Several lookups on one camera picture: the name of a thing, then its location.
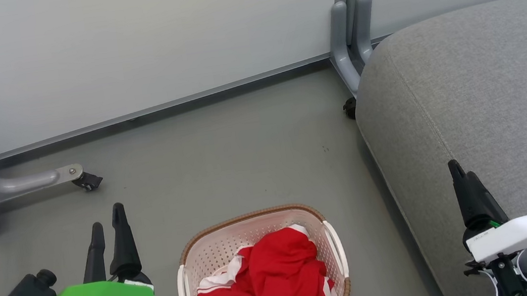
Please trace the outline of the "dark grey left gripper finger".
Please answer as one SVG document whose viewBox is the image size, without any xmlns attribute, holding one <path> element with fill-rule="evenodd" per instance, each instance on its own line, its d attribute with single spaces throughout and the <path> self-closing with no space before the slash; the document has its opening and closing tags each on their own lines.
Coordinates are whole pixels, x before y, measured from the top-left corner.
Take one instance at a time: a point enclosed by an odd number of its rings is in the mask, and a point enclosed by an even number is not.
<svg viewBox="0 0 527 296">
<path fill-rule="evenodd" d="M 88 248 L 83 283 L 106 281 L 104 251 L 106 242 L 103 225 L 95 222 L 92 226 L 90 245 Z"/>
<path fill-rule="evenodd" d="M 110 274 L 121 283 L 129 280 L 151 285 L 152 281 L 142 272 L 140 254 L 121 203 L 113 205 L 112 226 L 115 230 L 115 244 Z"/>
</svg>

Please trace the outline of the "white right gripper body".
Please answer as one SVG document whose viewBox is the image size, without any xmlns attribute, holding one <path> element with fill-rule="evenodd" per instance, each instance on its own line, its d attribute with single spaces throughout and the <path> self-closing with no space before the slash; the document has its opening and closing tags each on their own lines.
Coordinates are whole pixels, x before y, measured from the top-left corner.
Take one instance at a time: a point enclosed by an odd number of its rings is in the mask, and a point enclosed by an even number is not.
<svg viewBox="0 0 527 296">
<path fill-rule="evenodd" d="M 499 254 L 511 255 L 527 249 L 527 215 L 510 220 L 498 228 L 488 229 L 466 240 L 466 245 L 478 263 L 490 263 Z"/>
</svg>

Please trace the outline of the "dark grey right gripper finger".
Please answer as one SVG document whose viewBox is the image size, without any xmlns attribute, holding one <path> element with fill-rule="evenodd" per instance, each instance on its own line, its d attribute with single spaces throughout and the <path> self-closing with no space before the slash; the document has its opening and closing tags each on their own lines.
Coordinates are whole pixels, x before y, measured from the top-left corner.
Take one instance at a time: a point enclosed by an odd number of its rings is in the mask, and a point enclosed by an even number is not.
<svg viewBox="0 0 527 296">
<path fill-rule="evenodd" d="M 464 225 L 467 230 L 475 229 L 475 199 L 472 196 L 469 175 L 457 160 L 450 160 L 447 165 L 453 179 L 454 191 Z"/>
<path fill-rule="evenodd" d="M 497 203 L 490 191 L 483 185 L 479 177 L 474 172 L 468 172 L 467 176 L 471 182 L 472 194 L 478 204 L 477 208 L 479 211 L 476 214 L 480 214 L 476 218 L 474 230 L 480 232 L 491 229 L 491 227 L 497 228 L 508 222 L 510 219 L 507 214 Z"/>
</svg>

